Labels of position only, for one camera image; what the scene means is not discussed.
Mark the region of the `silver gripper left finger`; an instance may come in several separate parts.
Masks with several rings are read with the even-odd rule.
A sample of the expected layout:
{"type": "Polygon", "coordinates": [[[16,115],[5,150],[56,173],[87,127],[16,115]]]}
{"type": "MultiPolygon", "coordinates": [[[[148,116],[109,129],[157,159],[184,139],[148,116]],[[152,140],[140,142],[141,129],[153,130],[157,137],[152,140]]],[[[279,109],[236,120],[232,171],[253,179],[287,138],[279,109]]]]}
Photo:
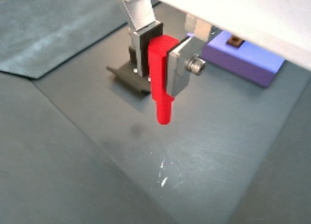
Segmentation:
{"type": "Polygon", "coordinates": [[[129,58],[136,64],[137,75],[147,77],[148,44],[152,38],[163,35],[163,24],[156,20],[151,0],[116,0],[127,17],[131,36],[129,58]]]}

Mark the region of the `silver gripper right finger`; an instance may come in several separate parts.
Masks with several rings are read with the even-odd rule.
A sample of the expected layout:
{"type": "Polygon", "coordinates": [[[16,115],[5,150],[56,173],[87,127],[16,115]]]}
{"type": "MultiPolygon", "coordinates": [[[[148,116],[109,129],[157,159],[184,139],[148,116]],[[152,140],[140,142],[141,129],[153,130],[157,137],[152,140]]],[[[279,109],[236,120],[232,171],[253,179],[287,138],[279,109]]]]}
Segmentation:
{"type": "Polygon", "coordinates": [[[187,15],[184,29],[192,36],[168,51],[167,93],[172,97],[176,97],[188,86],[189,75],[199,76],[207,64],[200,55],[209,38],[211,24],[193,15],[187,15]]]}

